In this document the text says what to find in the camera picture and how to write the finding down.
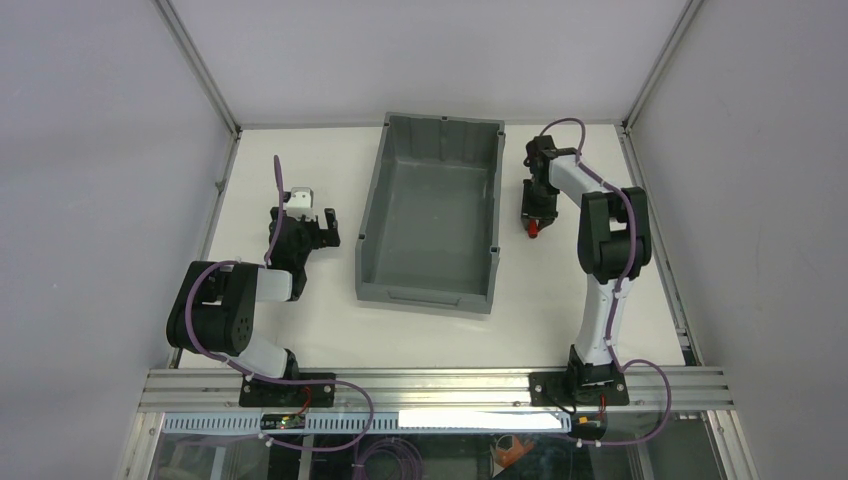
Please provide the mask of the red handled screwdriver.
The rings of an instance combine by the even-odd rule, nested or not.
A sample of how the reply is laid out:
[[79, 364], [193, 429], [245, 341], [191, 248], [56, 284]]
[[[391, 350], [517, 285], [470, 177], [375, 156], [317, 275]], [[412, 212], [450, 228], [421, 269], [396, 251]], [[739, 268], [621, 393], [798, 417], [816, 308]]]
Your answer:
[[535, 239], [539, 235], [538, 223], [535, 220], [530, 220], [527, 225], [527, 234], [531, 239]]

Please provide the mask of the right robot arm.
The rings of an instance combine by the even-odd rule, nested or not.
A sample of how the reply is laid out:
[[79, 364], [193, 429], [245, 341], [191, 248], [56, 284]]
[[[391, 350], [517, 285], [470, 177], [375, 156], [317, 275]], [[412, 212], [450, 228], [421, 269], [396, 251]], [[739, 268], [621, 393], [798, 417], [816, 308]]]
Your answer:
[[591, 169], [576, 148], [559, 148], [552, 136], [526, 145], [520, 219], [535, 238], [558, 217], [566, 195], [579, 209], [577, 257], [587, 276], [584, 314], [569, 352], [566, 383], [575, 388], [607, 386], [619, 372], [615, 347], [624, 305], [652, 258], [647, 194], [620, 188]]

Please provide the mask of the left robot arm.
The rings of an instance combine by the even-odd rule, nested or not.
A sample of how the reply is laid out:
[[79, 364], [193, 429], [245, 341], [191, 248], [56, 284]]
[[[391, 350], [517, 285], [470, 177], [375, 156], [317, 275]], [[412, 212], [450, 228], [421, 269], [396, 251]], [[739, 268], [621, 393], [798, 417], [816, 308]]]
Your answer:
[[340, 245], [335, 210], [326, 208], [324, 217], [322, 227], [316, 216], [293, 216], [273, 207], [268, 258], [261, 264], [190, 263], [167, 320], [168, 343], [251, 379], [299, 382], [295, 354], [256, 332], [255, 311], [259, 303], [298, 301], [307, 284], [310, 254]]

